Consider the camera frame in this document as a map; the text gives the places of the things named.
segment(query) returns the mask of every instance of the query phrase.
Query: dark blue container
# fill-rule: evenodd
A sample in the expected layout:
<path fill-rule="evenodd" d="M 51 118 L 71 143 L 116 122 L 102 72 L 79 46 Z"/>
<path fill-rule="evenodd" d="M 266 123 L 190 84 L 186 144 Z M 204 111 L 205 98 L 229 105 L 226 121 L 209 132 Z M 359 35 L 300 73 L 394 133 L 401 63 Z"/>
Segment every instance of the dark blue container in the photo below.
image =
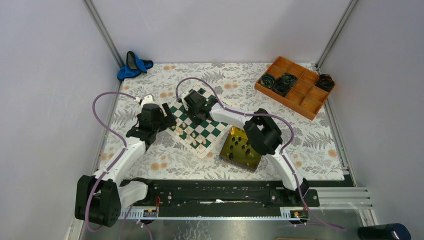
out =
<path fill-rule="evenodd" d="M 357 233 L 362 240 L 411 240 L 410 232 L 400 223 L 362 226 Z"/>

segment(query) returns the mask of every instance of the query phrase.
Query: white wall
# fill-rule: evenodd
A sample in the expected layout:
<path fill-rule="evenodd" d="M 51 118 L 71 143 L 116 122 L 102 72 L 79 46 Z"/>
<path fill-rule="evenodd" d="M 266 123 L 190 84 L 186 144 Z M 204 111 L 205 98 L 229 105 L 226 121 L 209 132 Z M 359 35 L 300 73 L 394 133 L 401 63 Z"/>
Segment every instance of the white wall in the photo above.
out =
<path fill-rule="evenodd" d="M 63 239 L 118 67 L 82 0 L 1 1 L 0 36 L 0 239 Z"/>
<path fill-rule="evenodd" d="M 360 1 L 322 66 L 356 179 L 380 223 L 422 239 L 424 1 Z"/>
<path fill-rule="evenodd" d="M 155 63 L 315 62 L 349 0 L 94 0 L 116 47 Z"/>

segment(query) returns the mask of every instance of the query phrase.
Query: cable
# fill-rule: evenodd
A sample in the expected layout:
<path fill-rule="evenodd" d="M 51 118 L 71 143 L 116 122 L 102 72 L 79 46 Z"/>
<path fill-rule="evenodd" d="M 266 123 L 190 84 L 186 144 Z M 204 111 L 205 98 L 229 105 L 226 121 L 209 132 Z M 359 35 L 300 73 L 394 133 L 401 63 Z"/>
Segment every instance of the cable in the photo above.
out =
<path fill-rule="evenodd" d="M 280 226 L 279 228 L 295 228 L 295 227 L 306 227 L 306 226 L 324 226 L 324 227 L 327 227 L 326 225 L 324 225 L 321 222 L 311 222 L 311 223 L 304 222 L 304 223 L 288 224 L 288 225 Z"/>
<path fill-rule="evenodd" d="M 307 203 L 305 202 L 305 199 L 304 199 L 304 196 L 303 196 L 303 194 L 302 194 L 302 191 L 301 191 L 301 185 L 300 185 L 300 183 L 299 183 L 299 180 L 298 180 L 298 176 L 296 175 L 296 172 L 295 172 L 295 170 L 292 168 L 292 165 L 290 164 L 290 162 L 289 162 L 289 160 L 287 160 L 287 158 L 286 158 L 286 156 L 283 154 L 283 150 L 289 145 L 289 144 L 291 144 L 292 143 L 292 141 L 293 141 L 293 139 L 295 138 L 295 131 L 293 130 L 293 127 L 290 125 L 290 123 L 288 122 L 288 121 L 286 121 L 284 118 L 282 118 L 282 117 L 280 117 L 280 116 L 277 116 L 277 115 L 273 115 L 273 114 L 266 114 L 266 113 L 244 113 L 244 112 L 241 112 L 241 111 L 237 111 L 237 110 L 232 110 L 232 109 L 229 109 L 229 108 L 227 108 L 227 107 L 225 107 L 224 106 L 224 104 L 221 102 L 221 100 L 220 100 L 220 98 L 218 97 L 218 95 L 217 95 L 217 92 L 215 91 L 215 89 L 211 86 L 211 85 L 209 85 L 205 80 L 203 80 L 203 79 L 200 79 L 200 78 L 197 78 L 197 77 L 187 77 L 187 78 L 184 78 L 183 80 L 181 80 L 177 85 L 176 85 L 176 88 L 175 88 L 175 96 L 176 96 L 176 99 L 177 100 L 180 100 L 181 98 L 179 98 L 179 95 L 178 95 L 178 87 L 180 86 L 180 84 L 181 83 L 183 83 L 183 82 L 185 82 L 185 81 L 187 81 L 187 80 L 190 80 L 190 79 L 193 79 L 193 80 L 197 80 L 197 81 L 200 81 L 200 82 L 202 82 L 202 83 L 204 83 L 205 85 L 206 85 L 206 87 L 208 87 L 209 89 L 211 89 L 212 90 L 212 92 L 213 92 L 213 94 L 215 95 L 215 98 L 216 98 L 216 100 L 217 100 L 217 102 L 218 102 L 218 104 L 224 109 L 224 110 L 226 110 L 226 111 L 229 111 L 229 112 L 231 112 L 231 113 L 235 113 L 235 114 L 238 114 L 238 115 L 243 115 L 243 116 L 248 116 L 248 117 L 271 117 L 271 118 L 275 118 L 275 119 L 278 119 L 278 120 L 280 120 L 280 121 L 282 121 L 283 123 L 285 123 L 286 125 L 287 125 L 287 127 L 290 129 L 290 132 L 291 132 L 291 137 L 290 137 L 290 139 L 288 140 L 288 142 L 286 143 L 286 144 L 284 144 L 283 146 L 282 146 L 282 148 L 280 149 L 280 151 L 279 151 L 279 153 L 282 155 L 282 157 L 283 157 L 283 159 L 285 160 L 285 163 L 289 166 L 289 168 L 290 168 L 290 170 L 291 170 L 291 173 L 294 175 L 294 179 L 295 179 L 295 181 L 296 181 L 296 185 L 297 185 L 297 190 L 298 190 L 298 192 L 299 192 L 299 195 L 300 195 L 300 199 L 301 199 L 301 201 L 302 201 L 302 203 L 303 203 L 303 205 L 306 207 L 306 209 L 318 220 L 318 221 L 320 221 L 321 223 L 319 223 L 319 224 L 322 224 L 322 225 L 325 225 L 325 226 L 327 226 L 327 227 L 329 227 L 329 228 L 332 228 L 332 229 L 336 229 L 336 230 L 339 230 L 339 231 L 343 231 L 343 232 L 345 232 L 345 231 L 347 231 L 347 229 L 346 228 L 344 228 L 344 227 L 342 227 L 342 226 L 340 226 L 340 225 L 337 225 L 337 224 L 333 224 L 333 223 L 326 223 L 326 222 L 324 222 L 323 220 L 321 220 L 319 217 L 317 217 L 316 215 L 315 215 L 315 213 L 309 208 L 309 206 L 307 205 Z"/>
<path fill-rule="evenodd" d="M 152 230 L 150 230 L 150 228 L 144 223 L 144 222 L 142 222 L 142 221 L 140 221 L 140 223 L 141 223 L 141 226 L 143 227 L 143 228 L 146 228 L 147 229 L 147 232 L 148 232 L 148 234 L 150 235 L 150 240 L 153 240 L 153 234 L 152 234 Z"/>
<path fill-rule="evenodd" d="M 121 240 L 121 234 L 122 234 L 122 229 L 124 228 L 125 220 L 127 220 L 128 215 L 130 215 L 130 212 L 131 212 L 131 209 L 132 209 L 132 208 L 133 208 L 133 204 L 131 204 L 131 206 L 129 206 L 129 209 L 128 209 L 128 211 L 126 212 L 125 217 L 123 218 L 123 222 L 122 222 L 122 224 L 120 225 L 120 230 L 119 230 L 118 240 Z"/>
<path fill-rule="evenodd" d="M 101 93 L 100 95 L 98 95 L 93 103 L 92 103 L 92 112 L 94 114 L 95 119 L 100 123 L 100 125 L 102 125 L 105 129 L 107 129 L 109 132 L 111 132 L 112 134 L 116 135 L 119 139 L 122 140 L 124 147 L 122 148 L 122 150 L 120 151 L 119 155 L 115 158 L 115 160 L 106 168 L 106 171 L 102 172 L 101 175 L 98 177 L 98 179 L 95 181 L 94 186 L 92 187 L 89 195 L 88 195 L 88 200 L 87 200 L 87 204 L 85 206 L 85 216 L 84 216 L 84 220 L 85 220 L 85 226 L 87 227 L 87 229 L 90 232 L 98 232 L 102 226 L 99 226 L 98 228 L 92 228 L 90 226 L 89 223 L 89 213 L 90 213 L 90 205 L 92 203 L 92 199 L 93 199 L 93 194 L 97 189 L 97 186 L 99 185 L 100 181 L 103 179 L 103 177 L 107 174 L 107 172 L 109 172 L 109 170 L 117 163 L 117 161 L 122 157 L 122 155 L 125 153 L 125 149 L 127 148 L 127 142 L 125 141 L 125 138 L 122 137 L 119 133 L 117 133 L 116 131 L 112 130 L 110 127 L 108 127 L 106 124 L 104 124 L 102 122 L 102 120 L 100 120 L 99 116 L 97 116 L 96 113 L 96 102 L 97 100 L 104 96 L 104 95 L 109 95 L 109 94 L 118 94 L 118 95 L 124 95 L 127 97 L 130 97 L 132 99 L 136 99 L 134 96 L 131 96 L 127 93 L 123 93 L 123 92 L 119 92 L 119 91 L 108 91 L 108 92 L 104 92 Z"/>
<path fill-rule="evenodd" d="M 161 204 L 161 198 L 159 196 L 157 196 L 156 197 L 156 217 L 159 215 L 159 213 L 158 213 L 159 204 Z"/>

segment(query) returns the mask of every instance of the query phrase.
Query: metal frame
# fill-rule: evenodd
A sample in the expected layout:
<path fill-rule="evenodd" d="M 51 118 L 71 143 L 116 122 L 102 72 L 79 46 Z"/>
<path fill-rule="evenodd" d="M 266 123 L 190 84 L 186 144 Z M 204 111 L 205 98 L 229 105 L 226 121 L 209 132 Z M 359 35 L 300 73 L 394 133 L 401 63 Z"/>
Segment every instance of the metal frame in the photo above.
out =
<path fill-rule="evenodd" d="M 377 223 L 373 204 L 365 187 L 311 187 L 318 193 L 320 206 L 310 207 L 313 210 L 351 210 L 359 212 L 364 226 L 371 226 Z M 281 217 L 276 216 L 252 216 L 252 217 L 142 217 L 144 210 L 154 210 L 150 206 L 135 206 L 131 209 L 127 219 L 137 220 L 293 220 L 290 218 L 292 210 L 301 211 L 302 207 L 280 207 Z M 123 209 L 119 219 L 124 219 L 128 208 Z"/>
<path fill-rule="evenodd" d="M 113 58 L 116 61 L 116 64 L 119 67 L 124 66 L 124 62 L 111 38 L 111 36 L 109 35 L 102 19 L 99 16 L 98 11 L 96 10 L 96 7 L 94 6 L 92 0 L 82 0 L 88 10 L 88 12 L 90 13 L 90 15 L 92 16 L 92 19 L 94 21 L 94 23 L 96 24 L 101 36 L 103 37 L 103 40 L 105 41 L 107 47 L 109 48 Z M 319 60 L 317 61 L 315 67 L 317 69 L 318 72 L 320 72 L 320 67 L 322 66 L 322 64 L 324 63 L 328 53 L 330 52 L 331 48 L 333 47 L 334 43 L 336 42 L 338 36 L 340 35 L 341 30 L 343 29 L 343 27 L 345 26 L 347 20 L 349 19 L 352 11 L 354 10 L 355 6 L 358 4 L 359 0 L 351 0 L 346 8 L 346 10 L 344 11 L 336 29 L 334 30 L 327 46 L 325 47 L 322 55 L 320 56 Z M 119 91 L 121 88 L 121 84 L 119 84 L 117 91 Z M 115 97 L 113 99 L 113 103 L 109 112 L 109 116 L 107 118 L 107 122 L 106 124 L 109 126 L 111 124 L 112 121 L 112 116 L 114 114 L 116 105 L 118 102 L 118 97 Z M 337 152 L 340 154 L 340 160 L 341 160 L 341 165 L 342 165 L 342 169 L 343 169 L 343 174 L 350 174 L 352 177 L 352 180 L 354 182 L 354 185 L 357 185 L 357 181 L 355 179 L 355 176 L 353 174 L 353 170 L 351 169 L 351 164 L 350 164 L 350 159 L 348 157 L 348 154 L 346 152 L 346 150 L 344 149 L 344 142 L 343 142 L 343 138 L 341 136 L 341 132 L 340 132 L 340 128 L 338 126 L 337 123 L 337 119 L 336 116 L 334 115 L 333 111 L 332 111 L 332 104 L 331 104 L 331 100 L 328 99 L 327 102 L 324 105 L 325 110 L 327 112 L 329 121 L 330 121 L 330 129 L 333 133 L 334 136 L 334 142 L 337 148 Z M 104 144 L 105 144 L 105 139 L 102 140 L 100 146 L 99 146 L 99 150 L 98 153 L 100 154 L 100 151 L 103 149 Z M 93 166 L 93 170 L 92 172 L 95 172 L 95 170 L 97 169 L 98 166 L 98 161 L 96 161 L 95 165 Z M 318 192 L 318 196 L 320 199 L 320 203 L 321 206 L 320 207 L 314 207 L 314 209 L 325 209 L 325 210 L 343 210 L 343 209 L 356 209 L 359 214 L 360 217 L 362 219 L 362 223 L 364 226 L 372 226 L 372 225 L 377 225 L 377 219 L 376 219 L 376 215 L 374 213 L 373 210 L 373 205 L 371 203 L 369 194 L 368 194 L 368 190 L 364 187 L 316 187 L 312 189 L 316 189 Z M 137 210 L 140 209 L 140 207 L 135 207 L 134 210 L 132 211 L 140 211 Z M 289 210 L 294 210 L 294 208 L 290 208 L 290 207 L 285 207 L 285 208 L 281 208 L 281 213 L 282 216 L 286 216 L 285 212 L 289 211 Z M 195 220 L 197 219 L 196 217 L 190 217 L 187 220 Z M 210 220 L 223 220 L 224 218 L 211 218 Z M 275 218 L 258 218 L 258 217 L 249 217 L 249 218 L 243 218 L 243 220 L 276 220 Z M 64 237 L 65 240 L 78 240 L 80 239 L 80 235 L 82 232 L 82 227 L 84 226 L 84 221 L 76 219 L 76 218 L 72 218 L 72 221 L 68 227 L 67 233 Z"/>
<path fill-rule="evenodd" d="M 115 43 L 111 38 L 111 35 L 109 35 L 109 32 L 106 29 L 106 26 L 103 23 L 103 20 L 96 9 L 96 6 L 94 6 L 94 3 L 92 0 L 82 0 L 82 1 L 84 2 L 88 13 L 92 17 L 94 24 L 97 26 L 97 29 L 100 32 L 100 35 L 103 38 L 104 42 L 106 43 L 107 48 L 109 49 L 110 53 L 115 59 L 116 64 L 119 66 L 119 68 L 122 68 L 124 66 L 124 61 L 122 60 L 122 57 L 117 47 L 115 46 Z"/>
<path fill-rule="evenodd" d="M 318 61 L 316 61 L 316 68 L 318 70 L 321 68 L 324 61 L 326 60 L 327 55 L 329 54 L 330 50 L 332 49 L 334 43 L 336 42 L 337 38 L 340 35 L 340 32 L 342 31 L 343 27 L 345 26 L 346 22 L 348 21 L 349 17 L 351 16 L 351 13 L 355 9 L 355 7 L 356 7 L 356 5 L 358 4 L 359 1 L 360 0 L 350 0 L 349 4 L 347 5 L 346 10 L 344 10 L 344 13 L 341 16 L 340 21 L 338 21 L 338 24 L 337 24 L 334 32 L 332 33 L 330 40 L 327 43 L 327 46 L 325 46 L 324 51 L 322 52 Z"/>
<path fill-rule="evenodd" d="M 120 92 L 121 87 L 122 87 L 122 82 L 119 81 L 119 84 L 116 87 L 115 92 Z M 115 109 L 117 108 L 117 105 L 118 105 L 118 99 L 119 99 L 119 95 L 115 94 L 113 96 L 113 99 L 112 99 L 112 105 L 110 106 L 109 113 L 107 114 L 106 122 L 104 123 L 104 124 L 106 124 L 106 126 L 110 126 L 112 124 Z M 96 154 L 97 158 L 95 159 L 95 161 L 93 163 L 93 166 L 91 168 L 91 173 L 94 173 L 99 168 L 100 155 L 101 155 L 103 149 L 105 148 L 107 135 L 108 135 L 108 130 L 105 128 L 103 130 L 103 134 L 101 135 L 101 140 L 100 140 L 101 142 L 100 142 L 100 145 L 98 146 L 98 150 L 97 150 L 97 154 Z"/>

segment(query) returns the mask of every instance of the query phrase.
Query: floral tablecloth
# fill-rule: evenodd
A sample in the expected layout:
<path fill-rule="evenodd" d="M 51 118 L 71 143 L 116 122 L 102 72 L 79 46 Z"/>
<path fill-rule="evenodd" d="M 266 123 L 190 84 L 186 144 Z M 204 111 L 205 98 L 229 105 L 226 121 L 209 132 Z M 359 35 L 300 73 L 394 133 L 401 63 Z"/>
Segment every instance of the floral tablecloth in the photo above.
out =
<path fill-rule="evenodd" d="M 310 63 L 304 67 L 311 68 Z M 206 80 L 226 103 L 244 110 L 266 109 L 270 114 L 281 116 L 292 124 L 295 138 L 286 149 L 297 171 L 308 180 L 343 180 L 343 172 L 336 151 L 330 123 L 322 108 L 311 121 L 270 97 L 254 89 L 255 81 L 269 67 L 267 63 L 178 63 L 155 64 L 133 79 L 126 79 L 122 92 L 135 97 L 152 94 L 158 104 L 171 103 L 175 99 L 177 83 L 186 77 Z M 181 84 L 184 92 L 195 80 Z M 136 123 L 141 111 L 132 99 L 120 96 L 114 112 L 111 128 L 119 134 L 126 132 Z M 290 138 L 290 130 L 276 120 L 281 128 L 283 141 Z M 167 132 L 158 133 L 156 141 L 144 156 L 140 157 L 126 174 L 126 179 L 135 177 L 149 179 L 227 179 L 227 180 L 276 180 L 274 167 L 262 158 L 254 173 L 224 162 L 219 157 L 227 134 L 206 157 L 198 158 Z M 122 147 L 119 138 L 109 133 L 100 155 L 104 165 Z"/>

